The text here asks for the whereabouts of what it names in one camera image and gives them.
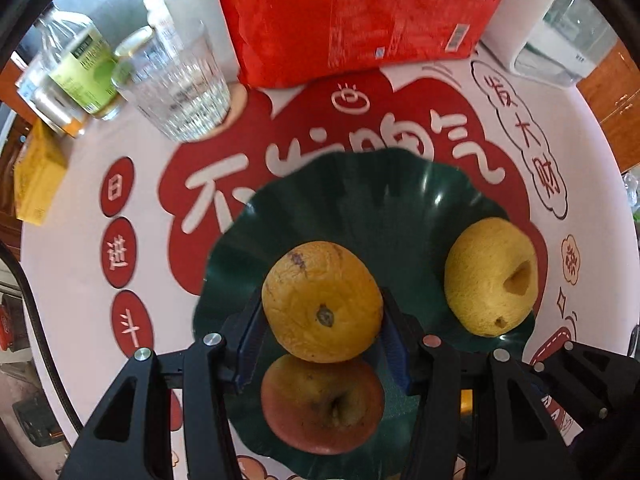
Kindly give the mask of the red apple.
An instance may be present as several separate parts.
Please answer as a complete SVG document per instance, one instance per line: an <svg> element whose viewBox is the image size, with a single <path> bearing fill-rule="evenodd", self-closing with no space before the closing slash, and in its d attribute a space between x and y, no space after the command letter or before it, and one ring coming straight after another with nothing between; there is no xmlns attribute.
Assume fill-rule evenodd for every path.
<svg viewBox="0 0 640 480"><path fill-rule="evenodd" d="M385 394L367 362L320 364L281 356L262 378L262 414L271 431L314 455L352 452L378 428Z"/></svg>

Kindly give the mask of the brown yellow russet pear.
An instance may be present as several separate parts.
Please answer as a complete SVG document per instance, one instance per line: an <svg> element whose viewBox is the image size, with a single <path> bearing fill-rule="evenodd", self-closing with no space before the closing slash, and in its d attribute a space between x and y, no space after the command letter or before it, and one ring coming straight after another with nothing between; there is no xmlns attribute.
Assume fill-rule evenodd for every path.
<svg viewBox="0 0 640 480"><path fill-rule="evenodd" d="M382 294L368 268L323 240L298 245L273 265L262 283L262 308L280 346L313 363L360 356L383 319Z"/></svg>

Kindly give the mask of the festive printed tablecloth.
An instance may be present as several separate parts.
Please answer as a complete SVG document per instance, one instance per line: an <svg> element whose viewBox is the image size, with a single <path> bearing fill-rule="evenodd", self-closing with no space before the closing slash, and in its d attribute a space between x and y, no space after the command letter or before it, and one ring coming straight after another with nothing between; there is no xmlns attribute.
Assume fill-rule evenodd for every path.
<svg viewBox="0 0 640 480"><path fill-rule="evenodd" d="M535 326L521 356L567 341L626 353L639 319L634 220L576 89L505 73L484 49L291 90L241 90L230 125L179 144L126 107L64 146L66 174L21 264L43 390L75 440L134 350L195 337L208 258L265 185L321 156L400 148L453 166L536 247Z"/></svg>

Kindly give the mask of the dark green scalloped plate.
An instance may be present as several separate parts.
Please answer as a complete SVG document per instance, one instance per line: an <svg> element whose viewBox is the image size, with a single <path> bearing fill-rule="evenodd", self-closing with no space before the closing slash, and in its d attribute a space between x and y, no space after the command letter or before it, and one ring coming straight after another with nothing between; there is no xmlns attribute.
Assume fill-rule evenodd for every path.
<svg viewBox="0 0 640 480"><path fill-rule="evenodd" d="M219 330L262 287L268 271L289 250L312 240L348 248L398 306L424 330L462 351L505 348L521 354L533 333L528 318L502 336L467 332L450 311L444 266L452 244L480 219L503 209L453 166L430 162L400 148L324 155L261 188L209 255L193 331ZM227 412L242 443L305 479L383 479L398 474L408 455L418 401L396 385L375 344L364 359L385 392L384 415L375 434L343 455L308 454L282 442L268 427L260 385L283 350L267 336L255 375L242 393L229 396Z"/></svg>

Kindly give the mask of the yellow cardboard box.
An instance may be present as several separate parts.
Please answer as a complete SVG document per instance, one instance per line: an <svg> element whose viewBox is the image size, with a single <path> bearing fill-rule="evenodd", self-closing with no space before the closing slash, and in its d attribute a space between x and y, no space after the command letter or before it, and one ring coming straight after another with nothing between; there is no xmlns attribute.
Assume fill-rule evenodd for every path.
<svg viewBox="0 0 640 480"><path fill-rule="evenodd" d="M41 226L66 174L58 137L38 119L14 165L14 203L18 220Z"/></svg>

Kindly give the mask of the small silver can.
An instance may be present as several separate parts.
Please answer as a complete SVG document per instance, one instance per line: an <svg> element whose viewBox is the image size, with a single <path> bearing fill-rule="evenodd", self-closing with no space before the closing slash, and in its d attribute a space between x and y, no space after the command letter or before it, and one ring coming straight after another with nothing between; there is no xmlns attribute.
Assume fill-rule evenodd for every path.
<svg viewBox="0 0 640 480"><path fill-rule="evenodd" d="M60 136L85 133L89 115L48 75L38 53L16 83L18 95Z"/></svg>

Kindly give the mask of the clear ribbed drinking glass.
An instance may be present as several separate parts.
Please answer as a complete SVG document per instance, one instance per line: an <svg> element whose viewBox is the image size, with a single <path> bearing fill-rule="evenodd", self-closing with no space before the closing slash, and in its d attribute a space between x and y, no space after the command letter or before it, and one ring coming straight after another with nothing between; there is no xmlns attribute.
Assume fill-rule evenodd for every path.
<svg viewBox="0 0 640 480"><path fill-rule="evenodd" d="M197 21L169 52L156 32L121 58L112 73L117 91L164 136L179 143L204 139L231 110L231 91L205 25Z"/></svg>

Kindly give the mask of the green label glass bottle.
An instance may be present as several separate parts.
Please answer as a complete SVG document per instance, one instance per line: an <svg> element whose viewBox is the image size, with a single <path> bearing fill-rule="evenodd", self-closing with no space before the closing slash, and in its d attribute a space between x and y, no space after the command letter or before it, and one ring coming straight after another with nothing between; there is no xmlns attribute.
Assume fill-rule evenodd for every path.
<svg viewBox="0 0 640 480"><path fill-rule="evenodd" d="M114 119L122 108L112 81L116 58L91 18L50 3L35 26L47 75L90 116Z"/></svg>

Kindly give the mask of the small glass jar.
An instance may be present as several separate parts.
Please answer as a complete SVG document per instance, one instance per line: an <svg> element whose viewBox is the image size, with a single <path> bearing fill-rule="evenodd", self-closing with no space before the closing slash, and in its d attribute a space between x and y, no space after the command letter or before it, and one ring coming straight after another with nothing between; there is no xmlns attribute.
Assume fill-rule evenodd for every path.
<svg viewBox="0 0 640 480"><path fill-rule="evenodd" d="M115 58L118 60L131 58L137 50L143 48L153 37L154 29L151 26L143 26L135 30L115 48Z"/></svg>

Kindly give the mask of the red paper cup package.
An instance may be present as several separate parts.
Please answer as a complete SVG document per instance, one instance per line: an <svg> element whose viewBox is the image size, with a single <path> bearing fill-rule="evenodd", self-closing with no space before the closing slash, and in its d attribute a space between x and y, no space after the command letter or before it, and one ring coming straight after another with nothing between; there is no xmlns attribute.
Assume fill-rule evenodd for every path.
<svg viewBox="0 0 640 480"><path fill-rule="evenodd" d="M220 0L244 84L467 58L501 0Z"/></svg>

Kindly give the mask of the white squeeze bottle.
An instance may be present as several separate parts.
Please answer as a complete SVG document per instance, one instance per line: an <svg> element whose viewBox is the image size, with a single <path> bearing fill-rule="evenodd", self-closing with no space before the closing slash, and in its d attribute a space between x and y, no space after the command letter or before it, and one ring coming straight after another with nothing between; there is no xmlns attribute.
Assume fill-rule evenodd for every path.
<svg viewBox="0 0 640 480"><path fill-rule="evenodd" d="M218 66L226 81L237 81L238 59L228 31L220 0L165 0L169 14L183 42L207 32Z"/></svg>

